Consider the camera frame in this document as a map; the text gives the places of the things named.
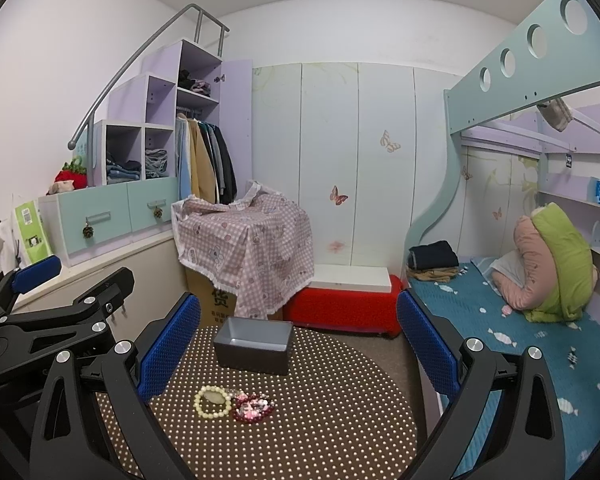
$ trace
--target brown floor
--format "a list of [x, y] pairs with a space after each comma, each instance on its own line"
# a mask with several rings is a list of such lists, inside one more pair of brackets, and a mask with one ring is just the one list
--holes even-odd
[[420, 449], [427, 439], [420, 374], [416, 356], [404, 335], [400, 334], [395, 339], [341, 332], [329, 332], [329, 335], [373, 359], [394, 380], [406, 397], [413, 413], [418, 428], [418, 449]]

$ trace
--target teal bed sheet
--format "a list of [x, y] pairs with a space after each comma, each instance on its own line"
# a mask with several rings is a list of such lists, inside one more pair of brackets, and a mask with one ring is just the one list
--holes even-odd
[[[512, 354], [529, 345], [542, 350], [561, 410], [569, 479], [600, 440], [600, 325], [586, 313], [569, 324], [529, 323], [516, 311], [504, 316], [505, 301], [477, 267], [462, 263], [463, 267], [463, 274], [450, 283], [410, 283], [432, 314], [449, 319], [462, 337], [478, 337], [492, 350]], [[491, 393], [457, 474], [474, 466], [499, 398], [499, 392]]]

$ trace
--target silver screw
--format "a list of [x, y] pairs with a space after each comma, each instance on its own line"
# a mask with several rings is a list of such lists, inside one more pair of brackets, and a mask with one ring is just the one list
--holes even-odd
[[532, 359], [539, 359], [542, 357], [541, 349], [539, 349], [535, 346], [530, 346], [528, 352], [529, 352], [529, 357], [531, 357]]
[[59, 363], [65, 363], [69, 360], [69, 357], [71, 357], [71, 352], [69, 352], [68, 350], [62, 350], [56, 356], [56, 361], [58, 361]]
[[482, 343], [482, 341], [476, 339], [475, 337], [468, 339], [466, 342], [466, 346], [469, 350], [473, 352], [479, 352], [484, 348], [484, 344]]
[[131, 350], [131, 343], [129, 341], [120, 341], [116, 343], [114, 349], [116, 350], [116, 354], [126, 354]]

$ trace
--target drawer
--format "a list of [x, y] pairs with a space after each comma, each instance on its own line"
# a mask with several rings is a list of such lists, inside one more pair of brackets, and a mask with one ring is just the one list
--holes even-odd
[[[127, 192], [133, 231], [171, 222], [171, 204], [178, 201], [178, 179], [176, 177], [129, 182]], [[154, 216], [156, 207], [162, 210], [160, 219]]]
[[[126, 183], [89, 187], [58, 195], [62, 236], [68, 254], [131, 232]], [[87, 219], [93, 236], [82, 230]]]

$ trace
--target round table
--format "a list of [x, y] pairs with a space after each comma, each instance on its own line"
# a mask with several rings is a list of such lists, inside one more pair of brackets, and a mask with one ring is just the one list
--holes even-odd
[[[416, 455], [416, 426], [395, 383], [375, 362], [336, 339], [294, 328], [288, 376], [221, 368], [200, 328], [151, 409], [200, 480], [389, 480]], [[256, 424], [202, 418], [194, 396], [205, 386], [263, 393], [276, 410]], [[98, 402], [122, 467], [141, 473], [109, 399]]]

